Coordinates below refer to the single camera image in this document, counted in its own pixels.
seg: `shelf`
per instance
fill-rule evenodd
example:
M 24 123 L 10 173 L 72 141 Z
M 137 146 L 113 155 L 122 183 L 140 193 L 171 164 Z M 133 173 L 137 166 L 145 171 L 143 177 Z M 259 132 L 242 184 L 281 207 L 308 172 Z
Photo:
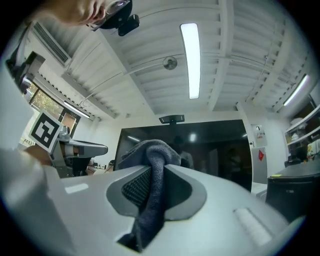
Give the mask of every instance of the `shelf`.
M 319 131 L 319 130 L 320 130 L 320 126 L 319 126 L 318 128 L 316 128 L 316 129 L 314 129 L 313 131 L 309 132 L 308 134 L 302 136 L 301 138 L 298 138 L 298 139 L 296 139 L 296 140 L 294 140 L 294 141 L 291 141 L 290 143 L 287 144 L 287 146 L 290 146 L 290 145 L 292 145 L 292 144 L 295 144 L 295 143 L 297 143 L 297 142 L 300 142 L 300 141 L 304 140 L 305 138 L 309 137 L 310 135 L 316 133 L 316 132 Z
M 301 124 L 307 122 L 308 120 L 310 120 L 317 112 L 320 111 L 320 105 L 317 106 L 310 114 L 308 114 L 304 119 L 302 119 L 301 121 L 297 122 L 296 124 L 294 124 L 293 126 L 291 126 L 289 129 L 287 129 L 285 131 L 285 133 L 288 133 L 290 131 L 292 131 L 293 129 L 297 128 L 298 126 L 300 126 Z

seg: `gray towel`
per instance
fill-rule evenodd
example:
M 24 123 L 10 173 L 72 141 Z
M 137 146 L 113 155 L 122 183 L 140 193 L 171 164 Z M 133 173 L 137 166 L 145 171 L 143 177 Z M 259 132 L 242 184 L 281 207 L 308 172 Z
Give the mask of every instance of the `gray towel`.
M 158 139 L 145 140 L 122 156 L 120 168 L 150 165 L 151 186 L 145 209 L 136 220 L 136 234 L 139 244 L 145 248 L 164 224 L 164 165 L 181 164 L 181 157 L 165 142 Z

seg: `air vent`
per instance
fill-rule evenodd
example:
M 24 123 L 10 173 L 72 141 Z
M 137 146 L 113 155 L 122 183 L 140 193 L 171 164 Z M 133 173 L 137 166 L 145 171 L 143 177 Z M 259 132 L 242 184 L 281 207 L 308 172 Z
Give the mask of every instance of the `air vent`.
M 37 22 L 32 28 L 32 31 L 61 65 L 65 67 L 70 63 L 71 57 L 58 44 L 58 42 L 52 37 L 52 35 L 43 25 Z

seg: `red sign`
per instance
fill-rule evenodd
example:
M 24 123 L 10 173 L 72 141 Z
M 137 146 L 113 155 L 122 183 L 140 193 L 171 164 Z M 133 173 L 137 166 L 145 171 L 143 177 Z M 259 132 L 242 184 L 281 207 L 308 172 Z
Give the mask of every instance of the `red sign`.
M 264 159 L 265 154 L 262 153 L 261 150 L 259 150 L 259 160 L 262 161 Z

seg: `television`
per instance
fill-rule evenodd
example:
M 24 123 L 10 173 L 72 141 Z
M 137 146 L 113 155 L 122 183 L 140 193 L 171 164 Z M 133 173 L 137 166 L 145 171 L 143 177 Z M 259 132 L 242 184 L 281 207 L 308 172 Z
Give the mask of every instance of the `television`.
M 251 153 L 242 120 L 124 128 L 119 137 L 114 170 L 119 170 L 121 156 L 132 147 L 154 139 L 164 141 L 179 153 L 182 156 L 181 166 L 233 179 L 251 190 Z

